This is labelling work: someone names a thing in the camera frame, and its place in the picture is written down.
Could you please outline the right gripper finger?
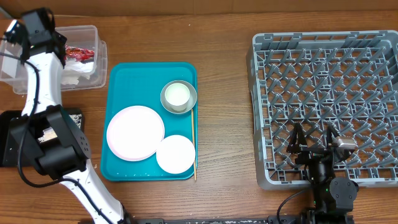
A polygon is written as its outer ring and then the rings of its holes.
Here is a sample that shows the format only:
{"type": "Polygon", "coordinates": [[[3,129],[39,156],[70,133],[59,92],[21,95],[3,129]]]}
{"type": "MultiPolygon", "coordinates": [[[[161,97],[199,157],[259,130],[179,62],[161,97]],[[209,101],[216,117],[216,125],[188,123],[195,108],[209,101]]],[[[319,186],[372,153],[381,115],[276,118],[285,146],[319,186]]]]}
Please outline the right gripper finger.
{"type": "Polygon", "coordinates": [[[287,146],[287,152],[301,153],[306,147],[308,147],[308,144],[305,139],[303,129],[299,123],[295,123],[290,137],[290,142],[287,146]]]}
{"type": "Polygon", "coordinates": [[[338,147],[338,140],[340,135],[332,124],[328,124],[326,128],[326,147],[334,149],[338,147]]]}

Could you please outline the red snack wrapper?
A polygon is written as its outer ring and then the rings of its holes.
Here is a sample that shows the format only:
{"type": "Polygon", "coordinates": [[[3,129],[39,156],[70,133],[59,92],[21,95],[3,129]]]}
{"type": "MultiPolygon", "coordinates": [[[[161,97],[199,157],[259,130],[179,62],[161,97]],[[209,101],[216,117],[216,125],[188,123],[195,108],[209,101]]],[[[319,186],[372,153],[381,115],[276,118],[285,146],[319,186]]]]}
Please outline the red snack wrapper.
{"type": "Polygon", "coordinates": [[[66,58],[72,59],[77,62],[82,62],[86,60],[91,60],[95,56],[95,52],[93,50],[83,49],[79,47],[65,46],[66,58]]]}

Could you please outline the white napkin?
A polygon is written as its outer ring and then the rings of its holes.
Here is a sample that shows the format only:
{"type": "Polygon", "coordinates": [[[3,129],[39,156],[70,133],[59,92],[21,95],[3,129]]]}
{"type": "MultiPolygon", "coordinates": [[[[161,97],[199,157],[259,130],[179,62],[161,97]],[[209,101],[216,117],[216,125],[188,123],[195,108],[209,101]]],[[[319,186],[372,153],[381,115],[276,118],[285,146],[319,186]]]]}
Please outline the white napkin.
{"type": "Polygon", "coordinates": [[[94,70],[94,62],[67,60],[62,74],[62,85],[77,85],[79,78],[89,79],[94,70]]]}

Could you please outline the rice food scraps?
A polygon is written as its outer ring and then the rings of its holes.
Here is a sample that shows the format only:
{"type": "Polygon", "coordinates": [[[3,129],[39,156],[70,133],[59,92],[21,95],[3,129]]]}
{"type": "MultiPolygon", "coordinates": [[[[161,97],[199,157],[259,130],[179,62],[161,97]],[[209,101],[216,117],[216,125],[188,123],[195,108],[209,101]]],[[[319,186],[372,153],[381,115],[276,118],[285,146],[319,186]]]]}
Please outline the rice food scraps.
{"type": "MultiPolygon", "coordinates": [[[[74,123],[82,130],[83,129],[83,115],[82,114],[71,114],[70,115],[71,119],[74,121],[74,123]]],[[[54,139],[57,137],[57,134],[53,130],[53,128],[49,127],[47,129],[43,130],[43,135],[38,138],[39,143],[43,143],[45,141],[49,141],[51,139],[54,139]]]]}

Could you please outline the large pink plate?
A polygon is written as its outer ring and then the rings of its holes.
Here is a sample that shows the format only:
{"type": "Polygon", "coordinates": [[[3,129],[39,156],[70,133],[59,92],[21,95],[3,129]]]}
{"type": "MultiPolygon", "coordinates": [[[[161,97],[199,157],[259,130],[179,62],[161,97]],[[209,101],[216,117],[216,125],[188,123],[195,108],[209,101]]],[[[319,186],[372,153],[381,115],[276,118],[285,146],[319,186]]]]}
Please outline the large pink plate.
{"type": "Polygon", "coordinates": [[[155,154],[164,139],[160,115],[146,106],[130,106],[118,112],[108,124],[106,142],[118,158],[137,162],[155,154]]]}

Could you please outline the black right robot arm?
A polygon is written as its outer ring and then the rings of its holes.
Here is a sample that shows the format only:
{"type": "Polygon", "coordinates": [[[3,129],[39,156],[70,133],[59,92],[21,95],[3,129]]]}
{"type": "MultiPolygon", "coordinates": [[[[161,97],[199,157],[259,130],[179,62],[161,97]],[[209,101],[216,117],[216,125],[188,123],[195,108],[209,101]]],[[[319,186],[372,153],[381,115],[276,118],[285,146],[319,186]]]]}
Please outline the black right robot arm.
{"type": "Polygon", "coordinates": [[[309,146],[300,124],[295,123],[287,152],[296,154],[295,163],[303,165],[303,174],[313,193],[312,208],[304,209],[294,223],[353,223],[348,213],[353,211],[358,184],[337,177],[334,166],[347,160],[357,148],[351,138],[341,136],[333,126],[326,131],[326,146],[309,146]]]}

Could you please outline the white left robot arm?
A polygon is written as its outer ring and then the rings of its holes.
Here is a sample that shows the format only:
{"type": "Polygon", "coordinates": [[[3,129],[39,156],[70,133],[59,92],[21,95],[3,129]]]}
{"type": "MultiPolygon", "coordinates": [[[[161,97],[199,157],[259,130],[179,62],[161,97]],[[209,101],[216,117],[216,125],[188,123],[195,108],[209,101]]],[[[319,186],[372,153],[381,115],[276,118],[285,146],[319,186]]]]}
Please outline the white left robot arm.
{"type": "Polygon", "coordinates": [[[40,175],[52,181],[33,183],[19,164],[21,179],[35,188],[64,185],[95,223],[133,223],[122,203],[98,177],[88,139],[62,106],[58,77],[65,66],[63,37],[50,30],[31,33],[18,29],[5,32],[4,38],[22,47],[17,59],[28,67],[26,104],[21,117],[10,123],[10,135],[19,148],[17,159],[26,157],[40,175]]]}

